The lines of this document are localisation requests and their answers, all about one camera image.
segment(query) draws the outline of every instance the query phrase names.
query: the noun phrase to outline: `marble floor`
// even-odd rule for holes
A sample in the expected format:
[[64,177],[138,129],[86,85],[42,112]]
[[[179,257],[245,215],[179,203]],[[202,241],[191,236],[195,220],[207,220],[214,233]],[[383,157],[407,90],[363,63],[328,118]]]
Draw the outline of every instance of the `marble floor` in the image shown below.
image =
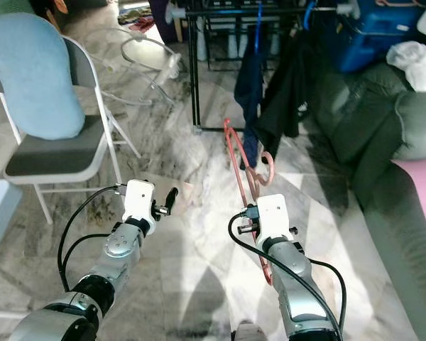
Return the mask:
[[[73,18],[66,33],[80,39],[95,27],[116,25],[115,15],[116,4],[84,11]],[[187,50],[183,45],[174,48]],[[202,118],[207,124],[220,125],[225,117],[237,126],[243,124],[232,94],[234,76],[207,72],[200,65]],[[97,339],[230,340],[238,323],[249,319],[261,326],[269,340],[286,340],[277,295],[266,284],[258,259],[235,245],[226,231],[242,204],[223,135],[194,134],[187,73],[169,80],[165,90],[175,99],[174,106],[163,100],[140,107],[107,100],[143,154],[138,160],[127,147],[119,148],[124,179],[154,182],[159,202],[173,186],[180,195],[173,215],[161,220],[144,240],[141,260]],[[91,94],[81,93],[86,110],[94,111]],[[306,255],[329,262],[342,273],[348,290],[345,340],[416,340],[326,138],[313,122],[301,131],[296,139],[282,140],[275,180],[262,194],[284,194],[290,224],[298,228]],[[0,177],[13,148],[0,105]],[[265,166],[259,163],[258,170],[265,172]],[[88,183],[114,183],[108,157]],[[25,315],[62,293],[56,266],[58,242],[67,219],[87,195],[46,195],[54,219],[54,225],[48,225],[33,189],[22,189],[23,199],[0,243],[0,310]],[[109,231],[121,213],[117,197],[95,200],[75,221],[68,241]],[[74,252],[67,272],[71,285],[89,270],[100,247],[100,240],[90,240]],[[313,276],[338,315],[337,280],[318,267]],[[0,318],[1,341],[7,340],[17,322]]]

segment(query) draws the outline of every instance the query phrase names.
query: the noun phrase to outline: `folding chair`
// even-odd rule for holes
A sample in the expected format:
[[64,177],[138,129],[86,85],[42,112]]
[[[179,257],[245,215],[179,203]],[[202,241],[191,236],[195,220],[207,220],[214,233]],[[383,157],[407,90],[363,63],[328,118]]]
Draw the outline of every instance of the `folding chair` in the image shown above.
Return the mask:
[[[94,90],[100,115],[85,115],[73,85]],[[18,143],[4,177],[15,184],[33,185],[49,224],[53,221],[43,193],[97,188],[41,185],[90,179],[99,171],[108,147],[116,181],[122,183],[114,144],[128,144],[141,157],[104,105],[87,52],[40,17],[0,16],[0,98]],[[112,140],[114,128],[123,141]]]

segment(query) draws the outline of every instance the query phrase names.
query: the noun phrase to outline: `gray sofa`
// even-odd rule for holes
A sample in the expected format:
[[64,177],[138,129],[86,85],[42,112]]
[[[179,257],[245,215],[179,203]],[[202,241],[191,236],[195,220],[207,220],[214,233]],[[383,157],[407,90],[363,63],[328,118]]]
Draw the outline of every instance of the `gray sofa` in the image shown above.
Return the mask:
[[312,112],[329,137],[413,329],[426,341],[426,219],[410,176],[391,159],[426,159],[426,93],[385,63],[327,68]]

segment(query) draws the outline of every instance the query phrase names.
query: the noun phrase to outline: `black metal rack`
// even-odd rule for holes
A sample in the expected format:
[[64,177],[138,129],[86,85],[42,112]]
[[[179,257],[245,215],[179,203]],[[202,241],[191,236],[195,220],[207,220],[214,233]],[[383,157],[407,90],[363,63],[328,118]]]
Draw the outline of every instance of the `black metal rack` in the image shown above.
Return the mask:
[[[255,0],[209,0],[205,5],[202,5],[201,1],[196,0],[188,0],[187,2],[186,19],[190,55],[192,125],[198,131],[223,131],[224,128],[203,126],[200,121],[199,74],[197,69],[197,17],[205,17],[207,23],[211,18],[235,18],[236,21],[237,19],[240,21],[243,17],[257,17],[258,3],[259,1]],[[295,7],[295,1],[293,0],[281,0],[278,2],[274,0],[262,0],[262,4],[262,18],[271,16],[287,18],[301,15],[305,12],[305,8]],[[336,11],[336,7],[316,7],[313,11]]]

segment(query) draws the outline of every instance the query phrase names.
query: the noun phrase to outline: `gray chair seat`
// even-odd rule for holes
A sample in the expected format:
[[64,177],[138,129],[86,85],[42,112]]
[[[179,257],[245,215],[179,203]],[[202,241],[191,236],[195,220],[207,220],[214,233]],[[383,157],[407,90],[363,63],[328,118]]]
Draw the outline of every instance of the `gray chair seat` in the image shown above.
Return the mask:
[[98,115],[86,116],[84,127],[73,139],[44,140],[27,135],[8,162],[5,178],[19,183],[19,178],[25,177],[23,183],[28,183],[28,177],[34,176],[35,183],[47,183],[53,175],[50,182],[61,183],[64,182],[61,175],[69,175],[72,179],[77,173],[79,181],[87,180],[96,172],[95,159],[101,159],[106,150],[106,143],[100,143],[103,134]]

